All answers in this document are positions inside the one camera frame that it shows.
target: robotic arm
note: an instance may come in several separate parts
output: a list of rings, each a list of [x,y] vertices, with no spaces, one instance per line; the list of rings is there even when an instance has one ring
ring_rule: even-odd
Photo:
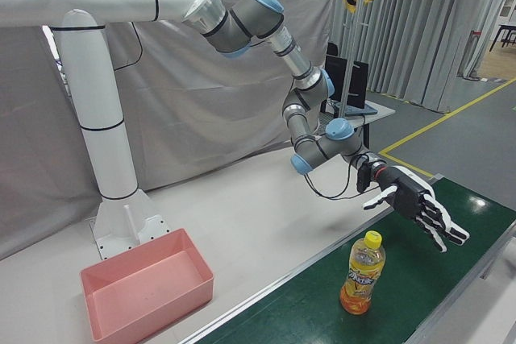
[[[387,166],[362,144],[344,118],[333,120],[320,139],[313,136],[306,112],[319,107],[334,93],[334,87],[326,72],[313,66],[302,54],[284,26],[284,9],[277,0],[240,0],[230,10],[226,10],[220,0],[2,0],[2,9],[5,12],[0,27],[47,24],[62,34],[61,54],[66,57],[69,84],[76,89],[73,94],[76,94],[77,116],[98,185],[106,206],[110,207],[110,227],[106,230],[112,234],[112,230],[125,222],[125,203],[139,208],[144,202],[140,203],[137,196],[144,194],[137,189],[109,52],[101,31],[106,23],[166,19],[181,21],[197,30],[218,52],[228,57],[243,54],[253,36],[270,43],[275,55],[287,64],[296,81],[296,87],[283,104],[283,117],[295,150],[291,162],[300,174],[306,175],[341,155],[357,170],[360,193],[372,181],[382,189],[380,195],[364,204],[365,209],[387,201],[401,215],[423,228],[442,252],[447,248],[441,235],[459,245],[469,238],[468,232],[456,225],[437,202],[429,184],[406,168]],[[89,47],[96,55],[84,56],[78,39],[82,39],[83,44],[89,41]],[[105,114],[98,117],[91,111]],[[109,152],[112,148],[123,152]],[[118,181],[113,176],[126,178]]]
[[[344,118],[332,120],[326,134],[316,139],[310,130],[306,112],[334,93],[334,86],[324,69],[307,60],[284,26],[283,6],[277,0],[240,0],[231,10],[222,3],[210,2],[186,24],[201,32],[215,49],[225,56],[243,54],[250,39],[266,39],[276,54],[290,68],[297,86],[283,104],[283,118],[290,130],[295,150],[291,162],[305,175],[336,155],[357,170],[357,189],[363,193],[372,181],[382,192],[364,203],[372,209],[387,201],[405,218],[414,221],[433,239],[441,252],[447,250],[442,237],[462,245],[469,233],[456,225],[446,209],[435,199],[432,187],[404,167],[390,167],[371,152]]]

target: bottle label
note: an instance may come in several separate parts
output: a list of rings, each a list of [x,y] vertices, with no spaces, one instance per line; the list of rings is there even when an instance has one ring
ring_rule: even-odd
[[[358,268],[351,262],[349,273],[347,274],[348,281],[344,285],[346,293],[351,297],[369,298],[372,294],[372,288],[380,277],[383,264],[368,267]]]

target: orange juice bottle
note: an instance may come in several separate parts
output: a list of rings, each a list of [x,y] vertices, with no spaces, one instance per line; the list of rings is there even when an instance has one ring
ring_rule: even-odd
[[[349,272],[340,289],[340,304],[351,314],[366,313],[371,305],[372,288],[385,264],[381,235],[368,231],[357,240],[349,255]]]

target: robotic hand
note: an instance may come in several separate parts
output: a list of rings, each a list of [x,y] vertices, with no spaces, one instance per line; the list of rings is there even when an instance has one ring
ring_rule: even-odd
[[[382,192],[365,202],[364,209],[373,209],[386,201],[428,233],[443,253],[447,248],[440,234],[457,245],[468,240],[469,233],[452,221],[446,209],[435,199],[432,187],[409,169],[400,166],[383,167],[377,171],[376,180]]]

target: black cable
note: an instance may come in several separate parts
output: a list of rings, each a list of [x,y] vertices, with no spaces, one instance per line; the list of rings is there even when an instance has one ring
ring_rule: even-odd
[[[362,122],[362,125],[360,126],[360,129],[358,131],[358,135],[362,135],[362,130],[364,129],[364,125],[365,125],[365,114],[362,114],[362,117],[364,118],[364,121]]]
[[[136,38],[137,38],[138,44],[139,44],[139,56],[138,56],[138,59],[135,60],[132,64],[125,64],[124,66],[120,66],[119,68],[116,68],[115,70],[113,70],[114,72],[116,72],[118,70],[121,70],[123,68],[128,68],[129,66],[132,66],[133,64],[137,64],[139,62],[139,60],[142,59],[142,55],[144,54],[144,46],[142,45],[142,41],[139,38],[139,34],[138,34],[138,31],[136,30],[136,26],[135,26],[135,24],[133,22],[131,22],[131,24],[132,24],[133,30],[135,31]]]
[[[310,179],[310,177],[308,176],[308,174],[305,175],[305,181],[306,183],[308,184],[308,186],[311,188],[312,191],[314,191],[318,196],[320,197],[323,197],[325,199],[328,199],[330,201],[339,201],[340,199],[346,199],[345,197],[341,197],[339,198],[341,195],[343,195],[346,191],[347,191],[347,188],[349,187],[349,181],[350,181],[350,178],[351,178],[351,171],[352,171],[352,165],[355,161],[355,159],[359,159],[360,157],[364,156],[364,155],[367,155],[366,153],[360,153],[359,155],[354,155],[352,157],[351,160],[349,160],[349,164],[347,165],[347,179],[346,179],[346,185],[344,186],[343,190],[336,194],[336,195],[332,195],[332,196],[327,196],[327,195],[324,195],[322,193],[320,193],[316,188],[315,188],[315,185],[314,185],[314,182]]]
[[[359,197],[360,195],[364,195],[365,193],[370,193],[371,191],[374,191],[375,189],[378,189],[378,188],[380,188],[379,185],[377,185],[376,187],[373,187],[372,189],[363,191],[362,193],[357,193],[356,195],[353,195],[352,197],[338,197],[337,199],[334,199],[334,201],[342,201],[343,199],[344,200],[355,199],[356,197]]]
[[[267,42],[266,40],[262,40],[260,42],[258,42],[257,44],[252,44],[251,46],[249,46],[250,48],[255,48],[256,46],[260,46],[261,44],[264,44],[265,42]]]
[[[292,76],[292,83],[290,84],[289,93],[292,91],[294,81],[296,81],[296,79]]]

